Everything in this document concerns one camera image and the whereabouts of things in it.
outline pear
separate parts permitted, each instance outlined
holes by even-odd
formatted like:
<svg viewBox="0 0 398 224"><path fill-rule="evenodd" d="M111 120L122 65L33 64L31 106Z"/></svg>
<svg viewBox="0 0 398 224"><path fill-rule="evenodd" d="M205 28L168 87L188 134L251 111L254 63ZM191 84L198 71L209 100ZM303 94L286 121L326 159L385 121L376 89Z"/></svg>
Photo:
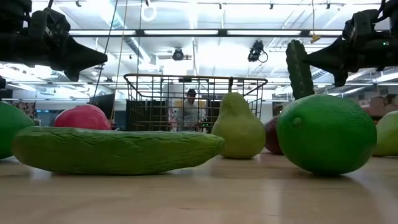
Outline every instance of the pear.
<svg viewBox="0 0 398 224"><path fill-rule="evenodd" d="M224 138L221 155L228 159L250 159L259 154L266 141L263 124L251 112L239 93L227 93L211 133Z"/></svg>

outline wooden table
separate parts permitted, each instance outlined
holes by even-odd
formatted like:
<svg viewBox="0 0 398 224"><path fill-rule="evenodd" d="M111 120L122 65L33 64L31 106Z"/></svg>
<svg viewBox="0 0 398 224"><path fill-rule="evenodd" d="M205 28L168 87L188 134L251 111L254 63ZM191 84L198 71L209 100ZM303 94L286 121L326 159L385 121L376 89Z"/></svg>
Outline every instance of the wooden table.
<svg viewBox="0 0 398 224"><path fill-rule="evenodd" d="M8 160L0 223L397 224L398 158L335 179L270 154L138 177L56 175Z"/></svg>

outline wire basket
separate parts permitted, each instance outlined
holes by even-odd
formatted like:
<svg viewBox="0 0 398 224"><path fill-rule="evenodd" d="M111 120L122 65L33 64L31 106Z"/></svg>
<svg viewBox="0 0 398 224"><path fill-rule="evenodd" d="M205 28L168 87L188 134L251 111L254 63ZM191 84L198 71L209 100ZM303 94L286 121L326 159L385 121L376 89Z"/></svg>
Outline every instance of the wire basket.
<svg viewBox="0 0 398 224"><path fill-rule="evenodd" d="M210 133L227 92L242 94L261 118L264 78L127 74L128 131ZM196 96L187 95L195 90Z"/></svg>

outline man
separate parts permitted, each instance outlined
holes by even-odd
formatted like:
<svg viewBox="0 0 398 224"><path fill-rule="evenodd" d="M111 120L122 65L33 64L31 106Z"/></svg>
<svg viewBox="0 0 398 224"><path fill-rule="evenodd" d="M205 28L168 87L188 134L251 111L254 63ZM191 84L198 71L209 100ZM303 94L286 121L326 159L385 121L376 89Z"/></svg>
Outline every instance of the man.
<svg viewBox="0 0 398 224"><path fill-rule="evenodd" d="M195 103L197 93L193 89L187 91L182 108L177 111L177 131L196 131L199 122L198 105Z"/></svg>

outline ceiling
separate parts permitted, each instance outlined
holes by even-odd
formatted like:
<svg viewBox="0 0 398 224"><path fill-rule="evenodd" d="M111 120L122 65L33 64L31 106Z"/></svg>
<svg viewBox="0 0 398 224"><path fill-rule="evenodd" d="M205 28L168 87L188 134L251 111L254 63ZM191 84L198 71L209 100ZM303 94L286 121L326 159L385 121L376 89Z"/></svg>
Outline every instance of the ceiling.
<svg viewBox="0 0 398 224"><path fill-rule="evenodd" d="M345 21L353 13L365 9L378 9L380 0L152 0L149 7L145 1L115 0L54 0L52 9L64 14L73 30L108 30L116 2L116 19L121 27L113 29L343 29ZM33 0L33 11L47 7L48 1ZM388 29L388 21L377 24L377 29ZM216 77L266 78L270 82L289 82L285 62L285 48L293 38L287 37L133 37L147 60L139 60L134 51L121 37L76 37L75 40L87 47L104 52L107 48L108 62L105 63L101 82L106 78L119 80L127 73L165 75L205 75ZM333 43L335 38L321 38L314 44L311 38L299 38L307 52L314 52ZM255 40L262 40L268 61L248 62L249 49ZM185 55L194 55L194 60L175 62L172 52L181 48ZM84 82L97 81L99 70L89 68L81 72ZM320 73L312 68L314 82L333 83L333 75ZM377 74L365 70L353 81L368 82ZM21 78L12 81L31 81ZM287 87L275 85L270 88L286 93Z"/></svg>

